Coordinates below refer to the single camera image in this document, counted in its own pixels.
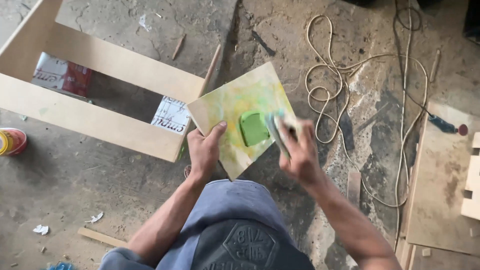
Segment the red sanding pad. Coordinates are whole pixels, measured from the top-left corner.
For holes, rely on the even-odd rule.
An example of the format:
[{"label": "red sanding pad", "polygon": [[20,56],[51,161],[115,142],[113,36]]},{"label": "red sanding pad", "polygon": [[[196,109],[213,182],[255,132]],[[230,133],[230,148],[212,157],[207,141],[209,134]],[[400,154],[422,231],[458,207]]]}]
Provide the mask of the red sanding pad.
[{"label": "red sanding pad", "polygon": [[459,127],[458,127],[458,133],[462,136],[465,136],[468,134],[468,127],[467,125],[465,124],[461,124]]}]

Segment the dirty floor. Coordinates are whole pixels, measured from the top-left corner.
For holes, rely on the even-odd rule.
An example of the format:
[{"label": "dirty floor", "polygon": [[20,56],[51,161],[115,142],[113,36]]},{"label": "dirty floor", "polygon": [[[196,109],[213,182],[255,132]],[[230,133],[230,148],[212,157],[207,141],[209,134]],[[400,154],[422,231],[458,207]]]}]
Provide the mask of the dirty floor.
[{"label": "dirty floor", "polygon": [[[35,0],[0,0],[0,44],[28,13]],[[435,81],[428,98],[480,116],[478,70],[480,47],[461,35],[467,0],[444,0],[422,13],[419,31],[412,35],[410,54],[432,69],[437,49],[442,52]],[[399,1],[399,7],[405,7]],[[147,15],[152,26],[146,32],[139,18]],[[392,31],[393,1],[377,0],[360,8],[340,0],[65,0],[57,21],[103,38],[117,45],[204,77],[216,46],[224,46],[223,60],[215,75],[216,86],[271,61],[282,81],[297,116],[316,121],[318,113],[307,103],[305,75],[316,65],[306,30],[317,14],[333,24],[331,56],[337,66],[349,66],[369,56],[396,54]],[[403,22],[408,13],[400,14]],[[253,39],[256,31],[273,49],[269,56]],[[408,31],[396,24],[401,51],[406,51]],[[312,25],[311,41],[328,59],[328,22]],[[175,61],[171,54],[178,38],[186,33],[185,46]],[[421,66],[411,63],[409,92],[422,101],[425,78]],[[328,69],[317,69],[308,87],[335,88]],[[384,57],[365,64],[348,79],[350,100],[346,112],[352,126],[354,149],[348,154],[360,169],[367,188],[386,203],[394,204],[395,179],[401,144],[402,76],[398,59]],[[324,97],[325,92],[315,95]],[[96,105],[138,120],[150,122],[161,96],[136,86],[94,73],[89,96]],[[321,102],[312,102],[317,110]],[[343,103],[330,102],[325,111],[336,118]],[[418,106],[407,99],[406,126]],[[319,137],[328,140],[332,121],[320,121]],[[18,263],[21,269],[39,269],[59,260],[78,269],[96,269],[103,254],[112,247],[79,236],[76,232],[90,216],[104,217],[87,227],[127,241],[141,224],[183,181],[185,155],[173,164],[129,149],[99,141],[34,119],[0,110],[0,126],[16,127],[29,135],[29,147],[20,156],[0,159],[0,268]],[[419,130],[414,128],[406,143],[408,165],[415,158]],[[347,173],[355,171],[345,156],[336,134],[328,144],[318,143],[321,166],[346,191]],[[244,174],[265,185],[282,211],[290,234],[299,249],[317,269],[351,269],[354,261],[346,254],[321,209],[296,183],[278,169],[278,149],[269,148]],[[405,194],[405,176],[400,197]],[[386,207],[364,189],[360,209],[393,245],[396,210]],[[48,225],[50,233],[32,232]]]}]

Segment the paint sponge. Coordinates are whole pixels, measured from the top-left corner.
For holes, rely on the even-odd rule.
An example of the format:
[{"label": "paint sponge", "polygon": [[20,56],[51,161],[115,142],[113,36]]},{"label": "paint sponge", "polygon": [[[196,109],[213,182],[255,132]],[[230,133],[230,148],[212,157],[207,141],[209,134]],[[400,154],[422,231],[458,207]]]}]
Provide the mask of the paint sponge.
[{"label": "paint sponge", "polygon": [[263,113],[249,110],[240,116],[240,132],[246,146],[254,146],[270,138]]}]

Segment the wooden box frame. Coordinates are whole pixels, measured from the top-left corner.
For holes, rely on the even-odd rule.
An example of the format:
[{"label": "wooden box frame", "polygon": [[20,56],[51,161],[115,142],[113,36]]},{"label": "wooden box frame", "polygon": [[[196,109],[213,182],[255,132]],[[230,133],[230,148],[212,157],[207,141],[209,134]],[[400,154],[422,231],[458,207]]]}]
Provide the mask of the wooden box frame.
[{"label": "wooden box frame", "polygon": [[0,108],[175,162],[187,132],[180,135],[30,81],[42,52],[187,104],[199,98],[204,79],[56,23],[61,3],[39,0],[0,49]]}]

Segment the tangled cable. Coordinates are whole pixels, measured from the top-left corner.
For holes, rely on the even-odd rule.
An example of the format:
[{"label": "tangled cable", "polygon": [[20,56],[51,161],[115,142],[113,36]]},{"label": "tangled cable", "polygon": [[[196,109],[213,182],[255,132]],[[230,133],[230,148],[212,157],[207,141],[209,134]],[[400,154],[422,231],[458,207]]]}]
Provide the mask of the tangled cable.
[{"label": "tangled cable", "polygon": [[[318,18],[325,18],[327,19],[329,25],[330,25],[330,38],[329,38],[329,41],[328,41],[328,59],[329,59],[329,63],[327,61],[325,61],[325,59],[320,55],[320,53],[318,53],[318,51],[315,49],[315,47],[312,45],[312,42],[310,41],[310,30],[311,30],[311,27],[312,27],[312,23],[318,19]],[[340,131],[340,134],[342,135],[342,141],[343,141],[343,150],[345,152],[345,155],[347,156],[348,160],[353,164],[353,166],[355,167],[355,169],[360,172],[360,170],[358,169],[357,165],[352,161],[352,159],[350,158],[350,156],[348,155],[347,153],[347,149],[345,147],[345,138],[344,138],[344,135],[343,135],[343,131],[342,129],[340,128],[339,126],[339,120],[340,120],[340,117],[342,116],[343,112],[345,111],[345,109],[347,108],[347,105],[348,105],[348,101],[349,101],[349,92],[350,92],[350,89],[348,87],[348,83],[347,83],[347,78],[343,78],[343,75],[347,75],[349,77],[351,77],[353,74],[355,74],[355,72],[360,69],[360,67],[365,64],[366,62],[372,60],[372,59],[376,59],[376,58],[381,58],[381,57],[403,57],[403,58],[406,58],[406,59],[410,59],[412,61],[415,61],[416,63],[418,63],[420,65],[420,67],[422,68],[423,70],[423,73],[425,74],[425,90],[424,90],[424,95],[423,95],[423,107],[425,106],[425,103],[427,101],[427,91],[428,91],[428,75],[427,75],[427,72],[425,71],[425,68],[423,67],[423,65],[415,58],[412,58],[410,56],[406,56],[406,55],[400,55],[400,54],[393,54],[393,53],[384,53],[384,54],[377,54],[377,55],[374,55],[374,56],[371,56],[370,58],[366,59],[366,60],[363,60],[363,61],[360,61],[356,64],[353,64],[351,66],[347,66],[347,67],[338,67],[335,65],[335,63],[333,62],[332,60],[332,54],[331,54],[331,47],[332,47],[332,36],[333,36],[333,25],[332,25],[332,21],[330,20],[329,17],[325,16],[325,15],[317,15],[317,16],[314,16],[311,20],[310,20],[310,23],[308,24],[308,27],[307,27],[307,40],[308,40],[308,43],[310,44],[310,47],[312,48],[312,50],[315,52],[315,54],[323,61],[323,63],[320,63],[320,64],[317,64],[315,66],[313,66],[312,68],[310,68],[307,72],[307,74],[305,75],[305,87],[307,89],[307,92],[308,92],[308,105],[310,106],[310,108],[319,113],[319,116],[318,116],[318,119],[317,119],[317,123],[315,125],[315,136],[317,138],[317,140],[323,144],[327,144],[327,143],[330,143],[333,141],[333,139],[335,138],[336,136],[336,133],[337,131]],[[312,72],[312,70],[316,69],[316,68],[319,68],[319,67],[326,67],[328,69],[330,69],[333,73],[335,73],[337,76],[338,76],[338,79],[335,79],[335,81],[337,81],[338,85],[337,86],[337,89],[335,90],[335,94],[334,95],[330,95],[330,91],[324,87],[324,86],[316,86],[312,89],[309,89],[308,88],[308,84],[307,84],[307,80],[308,80],[308,77],[310,75],[310,73]],[[313,94],[317,91],[317,90],[325,90],[326,93],[327,93],[327,98],[326,99],[322,99],[322,98],[316,98],[313,96]],[[338,114],[338,118],[335,119],[333,118],[331,115],[328,115],[324,112],[325,110],[325,107],[327,106],[328,102],[333,100],[334,98],[336,98],[340,92],[342,90],[345,90],[346,91],[346,100],[345,100],[345,105],[344,107],[342,108],[342,110],[340,111],[340,113]],[[397,213],[397,220],[396,220],[396,239],[395,239],[395,245],[394,245],[394,250],[396,249],[396,244],[397,244],[397,241],[398,241],[398,234],[399,234],[399,226],[400,226],[400,214],[399,214],[399,207],[402,206],[406,200],[407,200],[407,197],[408,197],[408,193],[409,193],[409,190],[408,190],[408,184],[409,184],[409,175],[408,175],[408,167],[407,167],[407,158],[406,158],[406,155],[405,155],[405,152],[404,152],[404,145],[405,145],[405,141],[408,137],[408,135],[410,134],[411,130],[413,129],[415,123],[418,121],[418,119],[420,118],[421,114],[423,113],[423,110],[420,110],[420,112],[417,114],[417,116],[415,117],[415,119],[413,120],[413,122],[411,123],[411,125],[408,127],[407,131],[405,132],[404,134],[404,117],[405,117],[405,97],[406,97],[406,89],[404,89],[403,91],[403,104],[402,104],[402,121],[401,121],[401,127],[400,127],[400,136],[402,138],[402,143],[401,143],[401,147],[400,147],[400,162],[399,162],[399,165],[398,165],[398,171],[397,171],[397,176],[396,176],[396,183],[395,183],[395,204],[388,204],[388,203],[385,203],[384,201],[382,201],[381,199],[379,199],[378,197],[374,196],[370,191],[369,189],[367,188],[367,185],[365,184],[365,181],[363,179],[363,177],[361,177],[361,183],[362,183],[362,186],[363,188],[365,189],[365,191],[367,192],[367,194],[372,197],[373,199],[377,200],[378,202],[380,202],[381,204],[383,205],[386,205],[388,207],[394,207],[396,208],[396,213]],[[312,104],[311,104],[311,98],[316,100],[316,101],[323,101],[325,102],[324,106],[322,107],[322,110],[321,111],[318,111],[316,110]],[[328,118],[330,118],[332,121],[334,121],[335,123],[335,130],[332,134],[332,137],[327,140],[327,141],[322,141],[319,136],[318,136],[318,126],[319,126],[319,123],[320,123],[320,119],[322,118],[322,116],[326,116]],[[400,179],[400,173],[401,173],[401,170],[402,170],[402,162],[403,162],[403,165],[405,167],[405,170],[406,170],[406,175],[407,175],[407,192],[405,194],[405,198],[402,200],[401,203],[398,202],[398,182],[399,182],[399,179]]]}]

